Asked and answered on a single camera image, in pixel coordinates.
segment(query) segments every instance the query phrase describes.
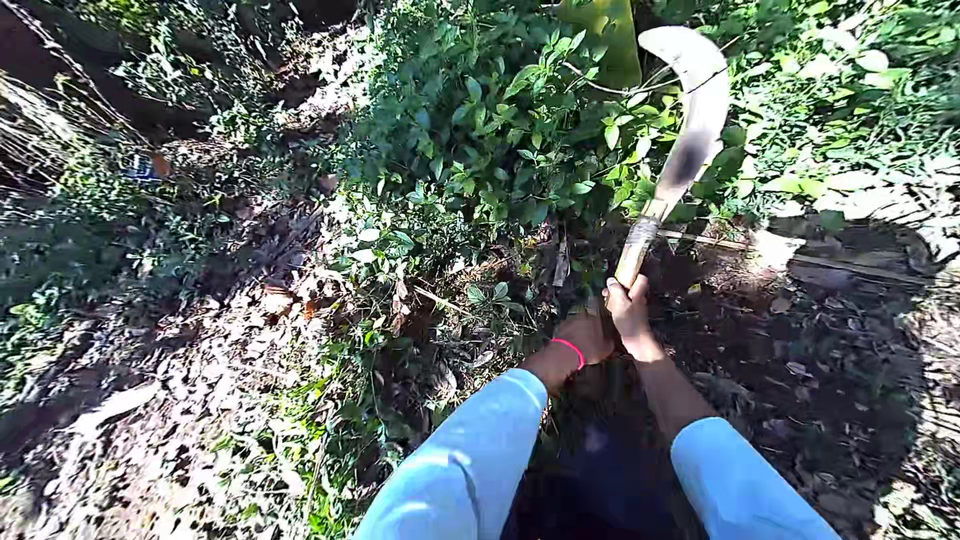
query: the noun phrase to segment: twig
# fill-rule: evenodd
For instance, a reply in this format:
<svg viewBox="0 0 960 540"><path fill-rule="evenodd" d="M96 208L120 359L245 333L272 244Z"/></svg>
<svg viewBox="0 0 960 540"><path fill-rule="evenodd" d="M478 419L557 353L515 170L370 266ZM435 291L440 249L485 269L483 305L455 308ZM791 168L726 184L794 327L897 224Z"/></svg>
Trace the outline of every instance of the twig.
<svg viewBox="0 0 960 540"><path fill-rule="evenodd" d="M750 244L744 244L742 242L732 242L730 240L720 240L718 238L710 238L707 236L699 236L696 234L676 233L674 231L657 231L657 236L660 236L661 238L680 238L683 240L692 240L694 242L700 242L702 244L719 246L722 248L733 249L738 251L755 251L756 250L756 248L754 248L754 246L751 246ZM820 266L836 268L838 270L847 270L849 272L854 272L857 274L865 274L868 276L877 276L879 278L896 280L898 282L914 283L916 285L923 285L923 286L931 286L935 284L933 280L928 278L906 276L903 274L898 274L897 272L891 272L890 270L883 270L882 268L874 268L873 266L863 266L862 264L852 264L850 262L841 262L839 260L830 260L829 258L809 257L806 255L794 255L791 258L791 260L796 260L798 262L809 262L810 264L818 264Z"/></svg>
<svg viewBox="0 0 960 540"><path fill-rule="evenodd" d="M455 311L459 311L459 312L463 313L464 315L471 316L471 315L470 315L470 312L467 311L466 309L463 309L462 307L454 306L454 305L451 304L449 301L444 300L443 298L437 296L436 294L433 294L432 292L430 292L430 291L428 291L428 290L424 290L424 289L420 288L418 285L414 285L414 291L417 292L418 294L422 294L423 296L429 298L430 300L436 302L437 304L440 304L440 305L442 305L442 306L444 306L444 307L449 307L450 309L453 309L453 310L455 310Z"/></svg>
<svg viewBox="0 0 960 540"><path fill-rule="evenodd" d="M579 75L580 77L583 77L585 83L587 83L588 85L590 85L590 86L592 86L592 87L594 87L594 88L596 88L596 89L598 89L598 90L602 90L602 91L605 91L605 92L609 92L609 93L611 93L611 94L618 94L618 95L621 95L621 96L632 96L632 95L634 95L634 94L636 94L636 93L639 92L639 90L617 90L617 89L614 89L614 88L607 88L606 86L600 86L600 85L598 85L597 83L595 83L594 81L591 81L590 79L588 79L588 78L587 78L587 75L584 75L584 72L581 71L581 70L579 70L579 69L577 69L577 67L574 66L572 63L570 63L570 62L568 62L568 61L563 61L563 62L562 62L562 65L563 65L564 67L566 67L567 69L569 69L570 71L576 73L576 74Z"/></svg>
<svg viewBox="0 0 960 540"><path fill-rule="evenodd" d="M256 367L256 366L247 366L247 365L244 365L244 364L238 364L238 363L234 363L234 362L228 363L228 364L227 364L227 367L231 367L231 368L233 368L233 369L246 369L246 370L250 370L250 371L255 371L255 372L257 372L257 373L263 373L263 374L266 374L266 375L273 375L274 377L278 377L278 378L280 378L280 379L287 379L287 378L290 377L290 374L289 374L289 373L280 373L280 372L274 371L274 370L272 370L272 369L267 369L267 368L263 368L263 367Z"/></svg>

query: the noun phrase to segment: bush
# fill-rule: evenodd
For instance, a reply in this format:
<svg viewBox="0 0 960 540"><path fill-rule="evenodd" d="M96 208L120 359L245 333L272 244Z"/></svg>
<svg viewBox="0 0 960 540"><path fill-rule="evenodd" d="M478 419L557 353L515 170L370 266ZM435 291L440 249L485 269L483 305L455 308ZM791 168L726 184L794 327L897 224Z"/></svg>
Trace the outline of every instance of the bush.
<svg viewBox="0 0 960 540"><path fill-rule="evenodd" d="M346 169L377 193L495 227L649 198L644 158L676 137L678 89L660 109L645 92L604 101L615 94L588 81L606 50L586 32L531 2L419 2L397 5L374 39L382 61Z"/></svg>

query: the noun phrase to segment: dry leaf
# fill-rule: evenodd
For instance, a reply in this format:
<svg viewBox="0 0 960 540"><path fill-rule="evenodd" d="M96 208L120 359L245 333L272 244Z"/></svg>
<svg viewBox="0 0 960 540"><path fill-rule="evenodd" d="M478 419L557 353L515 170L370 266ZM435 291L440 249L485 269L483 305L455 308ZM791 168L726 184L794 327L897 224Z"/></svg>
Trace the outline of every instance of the dry leaf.
<svg viewBox="0 0 960 540"><path fill-rule="evenodd" d="M790 370L790 373L800 376L800 377L813 377L806 372L806 366L800 362L787 362L786 369Z"/></svg>
<svg viewBox="0 0 960 540"><path fill-rule="evenodd" d="M396 280L396 295L400 297L400 300L410 295L410 291L407 290L407 285L403 280Z"/></svg>
<svg viewBox="0 0 960 540"><path fill-rule="evenodd" d="M771 313L786 313L790 310L790 307L793 306L793 301L789 298L783 298L779 296L770 303L770 312Z"/></svg>
<svg viewBox="0 0 960 540"><path fill-rule="evenodd" d="M146 404L154 398L160 389L159 382L140 385L130 390L113 394L92 412L80 415L71 429L79 436L92 439L97 436L98 428L105 421Z"/></svg>
<svg viewBox="0 0 960 540"><path fill-rule="evenodd" d="M268 313L274 315L283 313L289 309L293 303L294 299L290 296L289 292L271 285L266 287L263 298L260 299L260 305L266 309Z"/></svg>

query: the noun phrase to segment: pink bracelet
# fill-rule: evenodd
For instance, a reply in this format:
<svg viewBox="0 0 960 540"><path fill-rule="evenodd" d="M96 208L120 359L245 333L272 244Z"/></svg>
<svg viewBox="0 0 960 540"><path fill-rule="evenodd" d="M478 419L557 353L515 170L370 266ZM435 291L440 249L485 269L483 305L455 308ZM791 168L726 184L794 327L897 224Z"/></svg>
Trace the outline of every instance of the pink bracelet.
<svg viewBox="0 0 960 540"><path fill-rule="evenodd" d="M580 349L579 349L576 345L570 343L569 341L567 341L567 340L565 340L565 339L560 339L559 337L554 337L554 338L551 339L550 341L555 341L555 342L557 342L557 343L563 343L564 345L566 345L566 346L569 347L570 349L573 349L573 352L575 352L575 353L577 354L577 356L580 357L580 365L577 366L577 371L584 369L584 366L587 365L587 359L584 358L583 352L581 352Z"/></svg>

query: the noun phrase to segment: stick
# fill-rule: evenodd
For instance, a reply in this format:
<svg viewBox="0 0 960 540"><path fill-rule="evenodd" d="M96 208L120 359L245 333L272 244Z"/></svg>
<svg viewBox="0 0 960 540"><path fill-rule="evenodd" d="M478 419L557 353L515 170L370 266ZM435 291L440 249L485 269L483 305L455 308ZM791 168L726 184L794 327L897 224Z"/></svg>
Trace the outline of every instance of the stick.
<svg viewBox="0 0 960 540"><path fill-rule="evenodd" d="M708 236L698 236L696 234L676 233L674 231L657 231L657 236L660 236L662 238L681 238L683 240L692 240L694 242L700 242L702 244L719 246L722 248L738 250L738 251L755 251L756 250L754 246L751 246L750 244L744 244L742 242L733 242L730 240L721 240L718 238L710 238ZM906 276L903 274L898 274L897 272L892 272L890 270L884 270L882 268L874 268L873 266L864 266L862 264L853 264L851 262L841 262L839 260L830 260L829 258L809 257L806 255L794 255L790 259L796 260L798 262L809 262L810 264L819 264L820 266L836 268L838 270L847 270L850 272L855 272L857 274L865 274L868 276L876 276L878 278L886 278L888 280L895 280L898 282L914 283L916 285L923 285L923 286L931 286L935 284L933 280L928 278Z"/></svg>
<svg viewBox="0 0 960 540"><path fill-rule="evenodd" d="M420 288L420 287L417 286L417 285L414 285L414 292L417 292L417 293L419 293L419 294L422 294L423 296L429 298L430 300L436 302L437 304L440 304L440 305L445 306L445 307L449 307L450 309L453 309L453 310L455 310L455 311L459 311L459 312L463 313L464 315L470 315L470 312L467 311L466 309L463 309L462 307L456 307L456 306L454 306L453 304L451 304L449 301L444 300L443 298L437 296L436 294L433 294L433 293L430 292L430 291L424 290L424 289Z"/></svg>

